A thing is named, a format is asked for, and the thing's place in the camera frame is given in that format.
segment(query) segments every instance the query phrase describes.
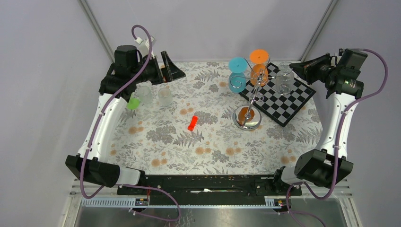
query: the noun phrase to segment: red object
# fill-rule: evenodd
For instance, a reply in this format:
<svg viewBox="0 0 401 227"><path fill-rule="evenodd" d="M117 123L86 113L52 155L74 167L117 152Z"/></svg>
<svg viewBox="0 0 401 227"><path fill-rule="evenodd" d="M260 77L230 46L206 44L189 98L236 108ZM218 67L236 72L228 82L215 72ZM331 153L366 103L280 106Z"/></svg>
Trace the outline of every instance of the red object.
<svg viewBox="0 0 401 227"><path fill-rule="evenodd" d="M196 125L197 121L198 121L198 117L197 116L193 116L191 124L188 126L188 130L189 131L193 131L193 128L195 128L195 125Z"/></svg>

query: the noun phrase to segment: clear glass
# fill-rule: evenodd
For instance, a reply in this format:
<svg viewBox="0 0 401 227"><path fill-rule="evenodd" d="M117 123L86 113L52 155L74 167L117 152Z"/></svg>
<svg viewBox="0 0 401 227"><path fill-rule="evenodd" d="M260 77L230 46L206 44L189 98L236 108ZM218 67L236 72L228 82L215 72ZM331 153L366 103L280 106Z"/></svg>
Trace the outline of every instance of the clear glass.
<svg viewBox="0 0 401 227"><path fill-rule="evenodd" d="M290 62L283 62L279 65L279 70L276 77L276 92L281 95L289 95L293 89L294 84L294 73L290 68Z"/></svg>
<svg viewBox="0 0 401 227"><path fill-rule="evenodd" d="M161 105L170 105L173 102L173 95L171 94L170 89L166 87L161 88L157 95L159 96L159 102Z"/></svg>
<svg viewBox="0 0 401 227"><path fill-rule="evenodd" d="M150 104L153 102L152 90L147 86L141 86L137 89L139 100L143 104Z"/></svg>

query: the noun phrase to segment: white wall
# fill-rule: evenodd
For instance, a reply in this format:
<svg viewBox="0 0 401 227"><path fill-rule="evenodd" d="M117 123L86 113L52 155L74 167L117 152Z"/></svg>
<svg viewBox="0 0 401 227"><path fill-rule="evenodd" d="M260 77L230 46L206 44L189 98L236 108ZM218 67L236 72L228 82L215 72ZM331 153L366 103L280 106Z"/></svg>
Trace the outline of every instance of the white wall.
<svg viewBox="0 0 401 227"><path fill-rule="evenodd" d="M88 0L112 49L133 43L130 29L141 24L157 40L155 54L166 50L180 61L229 60L255 49L272 59L298 60L329 2Z"/></svg>
<svg viewBox="0 0 401 227"><path fill-rule="evenodd" d="M389 79L384 91L356 108L348 139L348 160L354 163L350 187L365 227L401 226L401 1L342 0L333 12L309 59L338 48L367 48L387 61ZM376 91L384 68L369 55L359 80L364 94ZM314 100L324 104L323 84Z"/></svg>
<svg viewBox="0 0 401 227"><path fill-rule="evenodd" d="M0 226L58 224L109 64L76 0L0 1Z"/></svg>

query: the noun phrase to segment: black and white checkered board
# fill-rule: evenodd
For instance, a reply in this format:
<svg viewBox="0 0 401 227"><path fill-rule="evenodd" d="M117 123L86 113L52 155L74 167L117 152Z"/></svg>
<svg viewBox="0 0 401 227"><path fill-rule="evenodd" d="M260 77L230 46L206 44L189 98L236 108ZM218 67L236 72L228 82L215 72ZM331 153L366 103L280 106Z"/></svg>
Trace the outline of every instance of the black and white checkered board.
<svg viewBox="0 0 401 227"><path fill-rule="evenodd" d="M275 77L280 71L279 68L269 63L267 71L270 76ZM315 90L311 89L298 79L295 79L293 90L291 94L282 96L275 92L273 89L275 79L269 82L260 89L264 96L264 102L255 103L254 106L260 111L267 114L271 119L277 122L282 127L285 127L288 122L295 116L296 113L308 102L308 100L315 94ZM249 100L253 85L250 81L246 83L245 90L239 94L245 99Z"/></svg>

